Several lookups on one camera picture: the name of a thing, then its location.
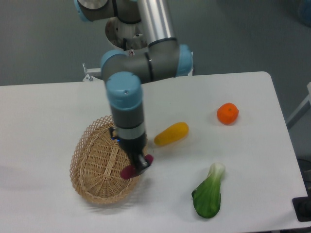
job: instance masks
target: black cable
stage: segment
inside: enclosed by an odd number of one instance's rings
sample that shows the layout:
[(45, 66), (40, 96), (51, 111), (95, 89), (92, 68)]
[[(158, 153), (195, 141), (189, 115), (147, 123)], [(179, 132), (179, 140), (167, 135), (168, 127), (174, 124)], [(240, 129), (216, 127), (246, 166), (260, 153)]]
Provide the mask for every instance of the black cable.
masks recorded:
[(299, 158), (297, 158), (297, 160), (300, 160), (300, 161), (305, 161), (305, 162), (311, 163), (311, 161), (306, 160), (306, 159), (299, 159)]

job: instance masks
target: orange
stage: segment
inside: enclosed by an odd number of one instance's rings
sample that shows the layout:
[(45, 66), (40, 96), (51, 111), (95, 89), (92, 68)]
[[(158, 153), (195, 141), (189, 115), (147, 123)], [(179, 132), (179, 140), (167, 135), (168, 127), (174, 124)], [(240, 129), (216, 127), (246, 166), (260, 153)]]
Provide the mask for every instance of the orange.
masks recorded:
[(238, 118), (239, 110), (232, 103), (225, 103), (217, 111), (217, 118), (225, 125), (232, 124)]

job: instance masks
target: silver metal tube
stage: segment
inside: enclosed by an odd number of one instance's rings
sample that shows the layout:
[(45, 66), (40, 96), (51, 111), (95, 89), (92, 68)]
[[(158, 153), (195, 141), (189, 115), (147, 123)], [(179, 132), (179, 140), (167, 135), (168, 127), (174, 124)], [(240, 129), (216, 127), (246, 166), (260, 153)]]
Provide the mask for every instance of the silver metal tube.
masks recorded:
[(138, 8), (148, 44), (175, 37), (166, 0), (138, 0)]

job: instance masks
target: blue joint cap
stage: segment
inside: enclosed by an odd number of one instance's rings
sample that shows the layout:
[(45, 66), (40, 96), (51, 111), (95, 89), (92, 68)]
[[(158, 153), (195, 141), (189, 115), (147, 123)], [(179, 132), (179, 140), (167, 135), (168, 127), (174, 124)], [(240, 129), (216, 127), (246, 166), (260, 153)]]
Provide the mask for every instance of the blue joint cap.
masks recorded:
[(193, 66), (192, 52), (187, 45), (179, 46), (179, 62), (176, 72), (177, 76), (187, 76)]
[(127, 71), (115, 73), (106, 82), (110, 105), (121, 111), (130, 111), (142, 103), (140, 79)]
[(80, 19), (81, 19), (83, 22), (90, 22), (90, 21), (85, 17), (85, 15), (82, 13), (81, 8), (80, 8), (80, 5), (79, 5), (79, 3), (78, 3), (78, 0), (73, 0), (73, 2), (74, 2), (74, 5), (75, 5), (75, 7), (76, 7), (76, 9), (77, 9), (77, 11), (78, 11), (78, 14), (79, 14)]
[(115, 56), (115, 55), (124, 55), (126, 56), (126, 54), (124, 53), (124, 51), (120, 51), (120, 50), (110, 50), (108, 52), (106, 52), (102, 58), (101, 58), (101, 69), (103, 69), (103, 66), (105, 65), (105, 63), (108, 61), (109, 58)]

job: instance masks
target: metal bracket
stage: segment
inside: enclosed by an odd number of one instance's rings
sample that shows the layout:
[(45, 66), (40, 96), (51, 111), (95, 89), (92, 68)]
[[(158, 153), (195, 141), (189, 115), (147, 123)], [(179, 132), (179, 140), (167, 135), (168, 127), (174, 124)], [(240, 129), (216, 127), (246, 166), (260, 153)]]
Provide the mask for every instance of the metal bracket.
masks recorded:
[(309, 94), (298, 105), (293, 113), (286, 119), (286, 126), (288, 130), (291, 129), (291, 127), (294, 126), (311, 107), (311, 83), (307, 85), (307, 88)]

